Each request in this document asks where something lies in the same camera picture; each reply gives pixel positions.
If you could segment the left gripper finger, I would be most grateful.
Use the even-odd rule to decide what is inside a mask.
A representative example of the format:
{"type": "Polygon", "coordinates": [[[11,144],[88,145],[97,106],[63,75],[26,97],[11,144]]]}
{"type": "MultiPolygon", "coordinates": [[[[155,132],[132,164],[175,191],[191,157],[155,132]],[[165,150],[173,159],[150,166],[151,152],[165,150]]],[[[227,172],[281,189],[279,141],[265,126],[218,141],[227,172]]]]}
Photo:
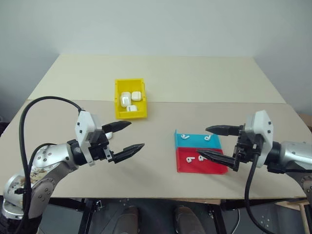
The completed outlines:
{"type": "Polygon", "coordinates": [[[115,133],[118,131],[123,130],[127,126],[131,125],[132,123],[129,121],[116,121],[116,122],[111,122],[105,125],[102,125],[102,131],[107,134],[107,133],[115,133]]]}
{"type": "Polygon", "coordinates": [[[144,143],[131,145],[129,147],[124,148],[123,151],[121,151],[117,154],[113,154],[112,155],[113,162],[119,163],[119,162],[122,162],[128,158],[131,158],[138,151],[140,151],[144,147],[144,145],[145,145],[144,143]]]}

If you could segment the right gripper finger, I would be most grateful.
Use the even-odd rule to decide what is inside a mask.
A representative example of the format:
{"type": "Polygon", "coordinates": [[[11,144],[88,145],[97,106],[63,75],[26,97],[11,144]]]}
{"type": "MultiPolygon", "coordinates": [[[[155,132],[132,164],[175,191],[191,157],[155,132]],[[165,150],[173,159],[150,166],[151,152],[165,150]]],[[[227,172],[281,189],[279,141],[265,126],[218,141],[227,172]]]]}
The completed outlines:
{"type": "Polygon", "coordinates": [[[207,132],[220,136],[238,136],[240,126],[231,125],[214,125],[205,129],[207,132]]]}
{"type": "Polygon", "coordinates": [[[212,162],[225,165],[227,167],[230,167],[231,169],[236,168],[236,162],[233,157],[225,156],[222,153],[212,151],[212,150],[205,150],[205,149],[198,149],[197,152],[201,156],[203,156],[204,158],[212,162]]]}

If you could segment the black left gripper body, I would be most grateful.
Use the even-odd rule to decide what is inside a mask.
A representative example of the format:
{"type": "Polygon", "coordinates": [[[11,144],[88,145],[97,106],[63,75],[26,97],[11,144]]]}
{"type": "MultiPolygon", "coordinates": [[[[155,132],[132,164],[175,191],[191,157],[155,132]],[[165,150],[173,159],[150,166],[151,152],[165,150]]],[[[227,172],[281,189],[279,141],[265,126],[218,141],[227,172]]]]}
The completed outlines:
{"type": "Polygon", "coordinates": [[[113,161],[113,152],[109,148],[109,140],[104,131],[101,131],[96,140],[90,143],[89,152],[94,161],[96,160],[108,160],[113,161]]]}

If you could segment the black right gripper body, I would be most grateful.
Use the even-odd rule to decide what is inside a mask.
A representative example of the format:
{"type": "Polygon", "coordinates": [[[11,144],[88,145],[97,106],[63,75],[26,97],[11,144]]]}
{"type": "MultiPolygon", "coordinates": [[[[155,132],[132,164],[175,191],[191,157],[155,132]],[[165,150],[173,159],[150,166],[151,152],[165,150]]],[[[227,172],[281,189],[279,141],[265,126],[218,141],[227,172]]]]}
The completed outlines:
{"type": "Polygon", "coordinates": [[[255,155],[260,156],[263,148],[263,136],[261,134],[246,133],[245,126],[240,125],[238,138],[234,147],[234,171],[238,171],[241,162],[254,162],[255,155]]]}

